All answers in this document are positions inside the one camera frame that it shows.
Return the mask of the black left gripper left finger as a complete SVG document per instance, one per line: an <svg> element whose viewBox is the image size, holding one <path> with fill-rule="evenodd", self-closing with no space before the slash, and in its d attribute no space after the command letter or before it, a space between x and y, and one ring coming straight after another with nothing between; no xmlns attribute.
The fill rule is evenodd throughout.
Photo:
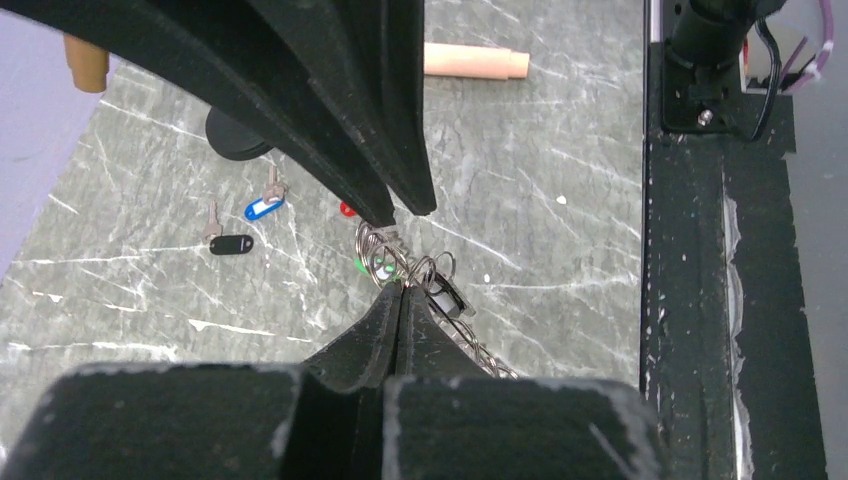
<svg viewBox="0 0 848 480"><path fill-rule="evenodd" d="M383 383L402 306L385 287L309 361L92 363L42 395L5 479L391 479Z"/></svg>

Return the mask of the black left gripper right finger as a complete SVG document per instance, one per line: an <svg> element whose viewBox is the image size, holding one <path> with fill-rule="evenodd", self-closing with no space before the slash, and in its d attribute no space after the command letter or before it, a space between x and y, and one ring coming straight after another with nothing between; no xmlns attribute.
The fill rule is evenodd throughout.
<svg viewBox="0 0 848 480"><path fill-rule="evenodd" d="M383 390L385 479L663 479L654 410L608 379L406 369Z"/></svg>

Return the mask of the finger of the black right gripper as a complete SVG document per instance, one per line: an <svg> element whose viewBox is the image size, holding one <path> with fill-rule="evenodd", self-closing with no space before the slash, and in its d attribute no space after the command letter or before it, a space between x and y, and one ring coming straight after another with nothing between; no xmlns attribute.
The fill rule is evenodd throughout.
<svg viewBox="0 0 848 480"><path fill-rule="evenodd" d="M365 137L343 128L309 75L240 1L4 1L2 9L130 61L294 159L374 226L394 224Z"/></svg>
<svg viewBox="0 0 848 480"><path fill-rule="evenodd" d="M308 85L356 151L339 165L361 216L391 216L391 198L437 207L423 132L421 1L254 1L252 8L308 73Z"/></svg>

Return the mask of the metal disc with keyrings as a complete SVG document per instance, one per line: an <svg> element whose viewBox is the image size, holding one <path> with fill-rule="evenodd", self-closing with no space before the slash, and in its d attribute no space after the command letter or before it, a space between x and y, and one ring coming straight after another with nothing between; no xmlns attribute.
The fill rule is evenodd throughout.
<svg viewBox="0 0 848 480"><path fill-rule="evenodd" d="M405 287L415 287L424 296L425 311L430 314L438 330L447 335L449 343L471 359L478 367L495 378L517 379L519 374L497 358L474 333L469 319L462 316L450 319L430 306L428 301L428 286L430 275L438 272L454 283L457 268L455 256L449 251L443 251L435 256L415 256L402 240L394 226L378 228L366 221L361 221L356 229L355 240L356 258L370 265L372 272L375 258L381 258L385 264L395 267L398 277L393 281L378 282L374 275L369 275L379 287L391 282L399 282Z"/></svg>

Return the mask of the pink toy microphone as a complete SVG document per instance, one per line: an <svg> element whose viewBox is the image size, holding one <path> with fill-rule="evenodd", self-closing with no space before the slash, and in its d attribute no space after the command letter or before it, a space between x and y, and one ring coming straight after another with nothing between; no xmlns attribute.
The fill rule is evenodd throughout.
<svg viewBox="0 0 848 480"><path fill-rule="evenodd" d="M529 63L529 53L508 48L424 44L424 73L428 76L520 80L527 77Z"/></svg>

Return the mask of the black microphone stand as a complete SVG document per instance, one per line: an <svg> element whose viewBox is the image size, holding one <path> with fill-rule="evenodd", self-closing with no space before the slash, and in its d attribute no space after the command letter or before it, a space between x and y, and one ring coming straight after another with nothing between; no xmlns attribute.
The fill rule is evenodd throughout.
<svg viewBox="0 0 848 480"><path fill-rule="evenodd" d="M230 161L248 161L272 150L261 136L212 107L205 121L205 135L210 147Z"/></svg>

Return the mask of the black tag on key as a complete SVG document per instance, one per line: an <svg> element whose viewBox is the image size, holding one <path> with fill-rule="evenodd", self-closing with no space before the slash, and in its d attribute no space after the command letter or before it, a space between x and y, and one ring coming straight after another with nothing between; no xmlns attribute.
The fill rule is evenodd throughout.
<svg viewBox="0 0 848 480"><path fill-rule="evenodd" d="M430 306L447 318L456 320L462 316L476 315L476 310L466 296L441 273L430 275L427 296Z"/></svg>

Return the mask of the silver key on blue tag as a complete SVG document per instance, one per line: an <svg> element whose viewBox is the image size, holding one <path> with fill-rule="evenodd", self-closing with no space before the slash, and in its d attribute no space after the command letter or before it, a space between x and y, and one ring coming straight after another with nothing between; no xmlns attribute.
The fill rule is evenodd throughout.
<svg viewBox="0 0 848 480"><path fill-rule="evenodd" d="M275 165L269 166L269 180L263 192L262 199L266 204L280 203L285 200L289 186L278 177L278 169Z"/></svg>

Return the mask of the blue key tag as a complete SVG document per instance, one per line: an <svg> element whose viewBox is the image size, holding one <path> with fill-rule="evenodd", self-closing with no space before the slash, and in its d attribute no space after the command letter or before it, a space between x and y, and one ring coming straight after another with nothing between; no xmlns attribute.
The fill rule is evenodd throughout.
<svg viewBox="0 0 848 480"><path fill-rule="evenodd" d="M258 198L246 206L244 210L244 217L249 221L257 221L278 210L284 203L284 200L276 200L274 202L267 203L262 198Z"/></svg>

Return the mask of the red key tag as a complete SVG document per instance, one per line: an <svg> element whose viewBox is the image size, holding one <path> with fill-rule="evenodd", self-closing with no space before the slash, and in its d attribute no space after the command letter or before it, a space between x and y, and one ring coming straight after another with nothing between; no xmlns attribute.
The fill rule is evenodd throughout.
<svg viewBox="0 0 848 480"><path fill-rule="evenodd" d="M340 213L345 217L355 217L357 213L345 202L341 202L339 205Z"/></svg>

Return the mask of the green key tag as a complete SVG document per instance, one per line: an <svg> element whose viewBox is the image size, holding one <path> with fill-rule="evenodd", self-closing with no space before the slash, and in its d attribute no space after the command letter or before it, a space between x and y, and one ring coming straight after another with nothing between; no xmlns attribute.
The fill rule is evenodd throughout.
<svg viewBox="0 0 848 480"><path fill-rule="evenodd" d="M361 259L355 258L354 263L356 268L363 274L374 275L378 282L393 281L398 277L395 267L391 264L385 264L381 258L373 260L373 266L377 269L372 272L370 265L366 265Z"/></svg>

